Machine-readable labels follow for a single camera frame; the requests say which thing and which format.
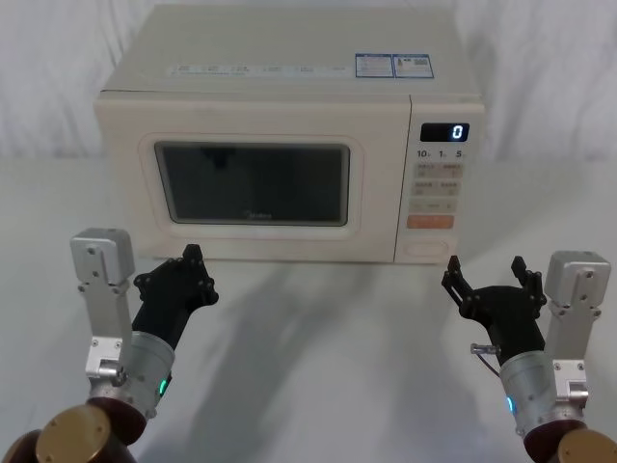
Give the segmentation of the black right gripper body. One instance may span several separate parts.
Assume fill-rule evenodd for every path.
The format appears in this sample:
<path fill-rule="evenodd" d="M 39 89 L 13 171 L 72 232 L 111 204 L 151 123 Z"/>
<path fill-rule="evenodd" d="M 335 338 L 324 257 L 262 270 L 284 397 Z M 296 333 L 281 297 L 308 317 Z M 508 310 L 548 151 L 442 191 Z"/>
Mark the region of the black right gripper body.
<path fill-rule="evenodd" d="M 542 291 L 514 286 L 472 288 L 462 296 L 460 315 L 479 323 L 498 348 L 503 366 L 526 352 L 543 351 L 545 340 L 536 323 L 547 303 Z"/>

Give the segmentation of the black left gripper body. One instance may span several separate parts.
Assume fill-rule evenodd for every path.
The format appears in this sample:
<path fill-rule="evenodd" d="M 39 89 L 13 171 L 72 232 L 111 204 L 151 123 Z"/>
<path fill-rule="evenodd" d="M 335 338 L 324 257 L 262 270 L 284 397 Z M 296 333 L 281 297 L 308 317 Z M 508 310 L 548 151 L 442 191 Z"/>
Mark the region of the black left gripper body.
<path fill-rule="evenodd" d="M 141 308 L 132 329 L 154 335 L 170 348 L 176 348 L 191 314 L 206 305 L 206 292 L 200 286 L 153 284 L 139 288 Z"/>

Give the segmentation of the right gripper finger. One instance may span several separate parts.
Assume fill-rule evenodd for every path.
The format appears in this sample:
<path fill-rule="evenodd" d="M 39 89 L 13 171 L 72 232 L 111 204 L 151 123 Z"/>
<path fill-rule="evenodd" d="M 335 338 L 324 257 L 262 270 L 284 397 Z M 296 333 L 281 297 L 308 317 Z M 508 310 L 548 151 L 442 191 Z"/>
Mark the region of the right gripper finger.
<path fill-rule="evenodd" d="M 451 256 L 443 273 L 442 286 L 456 304 L 462 318 L 477 318 L 479 314 L 479 294 L 472 288 L 462 274 L 457 256 Z"/>
<path fill-rule="evenodd" d="M 543 290 L 542 274 L 529 270 L 522 256 L 515 256 L 511 270 L 522 287 L 526 299 L 534 309 L 541 309 L 547 304 Z"/>

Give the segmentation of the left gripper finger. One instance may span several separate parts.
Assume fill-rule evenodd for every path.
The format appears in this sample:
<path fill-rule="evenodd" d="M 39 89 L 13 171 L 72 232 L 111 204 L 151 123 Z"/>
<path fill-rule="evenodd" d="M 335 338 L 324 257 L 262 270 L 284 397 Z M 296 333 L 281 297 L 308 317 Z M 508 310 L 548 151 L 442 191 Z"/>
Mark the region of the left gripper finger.
<path fill-rule="evenodd" d="M 156 288 L 163 290 L 186 290 L 196 284 L 195 265 L 197 262 L 197 245 L 188 244 L 179 258 L 167 259 L 147 273 L 137 275 L 133 285 L 145 298 Z"/>
<path fill-rule="evenodd" d="M 215 282 L 209 276 L 201 247 L 197 244 L 190 245 L 190 266 L 192 278 L 199 288 L 200 298 L 205 306 L 213 306 L 219 301 L 219 294 L 215 289 Z"/>

